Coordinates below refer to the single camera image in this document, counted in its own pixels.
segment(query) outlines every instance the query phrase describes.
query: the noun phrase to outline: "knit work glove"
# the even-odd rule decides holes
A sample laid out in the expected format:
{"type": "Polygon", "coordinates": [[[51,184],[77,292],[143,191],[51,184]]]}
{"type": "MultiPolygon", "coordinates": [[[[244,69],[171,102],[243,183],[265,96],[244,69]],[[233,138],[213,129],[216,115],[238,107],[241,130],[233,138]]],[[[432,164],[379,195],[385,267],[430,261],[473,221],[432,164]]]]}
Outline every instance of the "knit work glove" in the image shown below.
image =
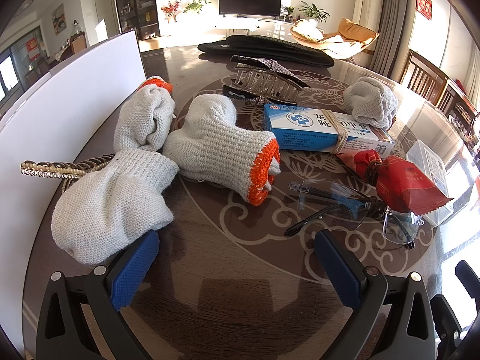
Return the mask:
{"type": "Polygon", "coordinates": [[[151,77],[122,106],[113,138],[115,152],[133,148],[156,152],[162,147],[175,109],[167,89],[172,89],[169,83],[151,77]]]}
{"type": "Polygon", "coordinates": [[[373,77],[360,77],[343,92],[345,111],[359,123],[390,128],[398,100],[389,87],[373,77]]]}
{"type": "Polygon", "coordinates": [[[52,216],[53,239],[82,264],[105,261],[147,230],[173,220],[161,192],[178,170],[154,151],[120,151],[103,170],[63,193],[52,216]]]}
{"type": "Polygon", "coordinates": [[[163,154],[180,174],[233,189],[254,206],[260,205],[280,173],[275,135],[235,126],[231,100],[217,94],[195,98],[179,130],[166,138],[163,154]]]}

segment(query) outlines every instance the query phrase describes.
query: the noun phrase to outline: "gold hair clip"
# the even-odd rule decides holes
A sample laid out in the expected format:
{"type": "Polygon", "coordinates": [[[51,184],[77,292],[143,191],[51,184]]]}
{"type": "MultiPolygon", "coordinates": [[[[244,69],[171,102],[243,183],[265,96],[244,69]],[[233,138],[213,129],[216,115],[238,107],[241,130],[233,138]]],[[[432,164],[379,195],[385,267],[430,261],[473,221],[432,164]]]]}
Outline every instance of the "gold hair clip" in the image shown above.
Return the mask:
{"type": "Polygon", "coordinates": [[[25,161],[20,165],[20,171],[23,175],[63,179],[61,189],[63,193],[82,176],[106,167],[114,156],[114,154],[105,154],[79,163],[25,161]]]}

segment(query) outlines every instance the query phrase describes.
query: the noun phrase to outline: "glass tabletop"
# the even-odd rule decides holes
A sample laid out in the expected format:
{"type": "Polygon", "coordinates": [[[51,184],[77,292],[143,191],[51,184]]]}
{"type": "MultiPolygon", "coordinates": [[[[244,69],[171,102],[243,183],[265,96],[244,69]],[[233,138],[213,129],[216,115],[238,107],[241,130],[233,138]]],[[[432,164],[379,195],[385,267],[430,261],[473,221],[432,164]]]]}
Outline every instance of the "glass tabletop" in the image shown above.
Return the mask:
{"type": "MultiPolygon", "coordinates": [[[[177,115],[173,128],[181,127],[196,95],[221,93],[222,85],[236,75],[235,64],[228,58],[201,55],[190,46],[154,50],[142,57],[148,75],[160,75],[173,84],[177,115]]],[[[405,157],[420,139],[443,160],[454,213],[438,228],[424,224],[414,249],[385,240],[382,224],[374,220],[364,221],[357,230],[336,228],[333,233],[364,265],[389,275],[419,272],[429,295],[443,293],[467,330],[476,316],[475,303],[454,269],[458,261],[466,260],[480,272],[475,254],[480,238],[480,178],[459,135],[430,103],[369,70],[339,60],[329,69],[282,64],[310,85],[297,98],[302,107],[342,112],[342,93],[348,86],[363,76],[381,80],[399,100],[397,120],[389,131],[395,140],[393,154],[405,157]]],[[[261,107],[239,100],[235,105],[237,125],[263,128],[261,107]]],[[[118,112],[93,135],[79,161],[113,152],[118,112]]],[[[159,230],[159,255],[132,304],[121,311],[153,358],[317,359],[333,342],[351,309],[341,304],[315,258],[312,232],[307,228],[292,238],[283,236],[298,219],[297,202],[287,185],[317,178],[366,195],[374,194],[374,188],[337,157],[322,152],[281,151],[281,170],[259,207],[247,204],[228,188],[181,176],[165,191],[175,219],[159,230]]],[[[53,271],[71,276],[91,270],[58,249],[51,238],[51,213],[58,197],[59,191],[39,228],[27,270],[24,301],[36,317],[53,271]]],[[[373,349],[387,313],[385,308],[365,353],[373,349]]],[[[95,331],[92,320],[89,323],[95,331]]],[[[35,346],[34,326],[35,321],[24,320],[28,350],[35,346]]],[[[105,343],[99,347],[109,358],[105,343]]]]}

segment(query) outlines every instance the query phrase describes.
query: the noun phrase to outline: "rhinestone hair clip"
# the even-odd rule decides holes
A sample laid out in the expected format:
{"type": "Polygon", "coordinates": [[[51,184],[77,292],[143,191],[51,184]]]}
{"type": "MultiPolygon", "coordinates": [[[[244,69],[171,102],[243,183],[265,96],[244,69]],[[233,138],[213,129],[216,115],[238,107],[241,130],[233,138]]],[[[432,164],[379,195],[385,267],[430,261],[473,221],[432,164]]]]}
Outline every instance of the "rhinestone hair clip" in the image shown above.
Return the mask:
{"type": "Polygon", "coordinates": [[[63,179],[61,189],[63,193],[82,176],[106,167],[114,156],[114,154],[105,154],[79,163],[25,161],[20,165],[20,171],[23,175],[63,179]]]}
{"type": "Polygon", "coordinates": [[[296,105],[298,94],[310,87],[273,59],[234,55],[231,61],[238,62],[237,77],[223,86],[223,94],[231,99],[296,105]]]}

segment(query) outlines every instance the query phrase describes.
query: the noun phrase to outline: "medicine box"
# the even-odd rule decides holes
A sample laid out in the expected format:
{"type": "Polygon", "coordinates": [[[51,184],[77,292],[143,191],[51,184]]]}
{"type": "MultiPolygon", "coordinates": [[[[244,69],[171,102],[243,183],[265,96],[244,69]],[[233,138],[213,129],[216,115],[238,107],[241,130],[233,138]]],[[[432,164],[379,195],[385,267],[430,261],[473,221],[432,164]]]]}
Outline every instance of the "medicine box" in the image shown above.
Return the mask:
{"type": "MultiPolygon", "coordinates": [[[[265,104],[264,111],[265,129],[275,134],[280,149],[331,152],[337,143],[337,131],[319,109],[265,104]]],[[[390,154],[395,143],[385,130],[333,113],[349,134],[342,153],[373,149],[382,158],[390,154]]]]}

